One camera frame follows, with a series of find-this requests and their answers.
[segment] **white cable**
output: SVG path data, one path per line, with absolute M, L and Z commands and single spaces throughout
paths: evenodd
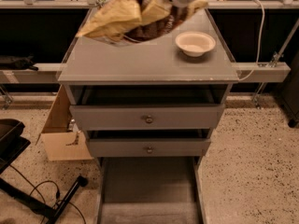
M 258 40 L 258 51 L 257 51 L 256 61 L 255 61 L 258 64 L 259 58 L 260 58 L 260 52 L 261 52 L 261 40 L 262 40 L 263 22 L 264 22 L 264 8 L 263 8 L 263 4 L 261 3 L 260 0 L 253 0 L 253 1 L 261 6 L 262 13 L 263 13 L 261 26 L 260 26 L 259 40 Z M 248 75 L 246 75 L 243 78 L 240 78 L 239 81 L 243 81 L 243 80 L 249 78 L 252 75 L 253 72 L 254 72 L 254 70 L 251 70 Z

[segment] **drawer handle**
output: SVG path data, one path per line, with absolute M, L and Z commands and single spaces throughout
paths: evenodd
M 152 147 L 146 147 L 147 153 L 152 154 L 153 148 Z
M 152 116 L 146 116 L 146 123 L 152 123 L 152 122 L 153 122 Z

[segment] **wheel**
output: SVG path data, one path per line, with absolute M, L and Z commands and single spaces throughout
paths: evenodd
M 295 121 L 295 119 L 291 119 L 289 121 L 289 127 L 294 128 L 298 124 L 298 121 Z

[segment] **gray tabletop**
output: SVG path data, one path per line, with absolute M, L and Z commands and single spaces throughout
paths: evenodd
M 186 31 L 204 32 L 216 47 L 197 58 L 185 55 L 175 43 Z M 236 83 L 237 74 L 204 10 L 172 33 L 128 47 L 113 47 L 87 37 L 78 39 L 59 76 L 63 84 L 101 83 Z

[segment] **speckled floor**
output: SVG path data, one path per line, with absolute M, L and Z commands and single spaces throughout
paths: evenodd
M 95 161 L 48 161 L 38 136 L 53 97 L 19 98 L 1 119 L 19 119 L 30 145 L 13 162 L 35 185 L 55 181 L 62 196 L 78 175 L 89 179 L 72 199 L 93 223 L 100 172 Z M 219 127 L 199 169 L 207 224 L 299 223 L 299 132 L 288 127 L 288 118 L 271 96 L 263 96 L 262 109 L 250 97 L 229 96 Z M 1 177 L 25 192 L 32 188 L 11 168 Z M 47 204 L 54 203 L 55 187 L 40 187 Z M 41 216 L 0 192 L 1 224 L 40 223 Z M 83 223 L 77 210 L 66 208 L 58 223 Z

